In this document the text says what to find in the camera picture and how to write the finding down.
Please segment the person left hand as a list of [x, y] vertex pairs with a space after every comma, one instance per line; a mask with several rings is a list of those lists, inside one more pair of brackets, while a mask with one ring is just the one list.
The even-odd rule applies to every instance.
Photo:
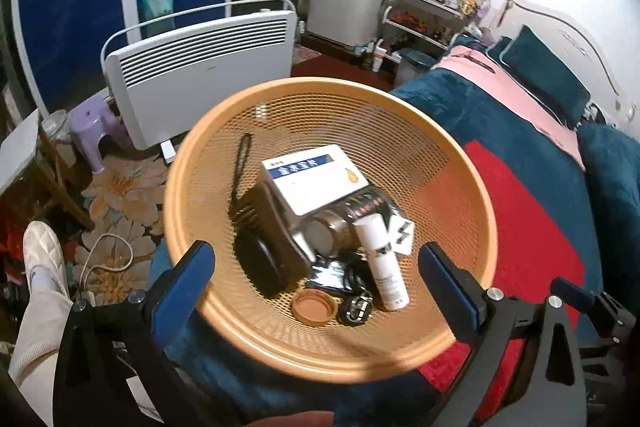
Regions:
[[331, 427], [334, 413], [330, 411], [306, 411], [292, 415], [262, 418], [246, 427]]

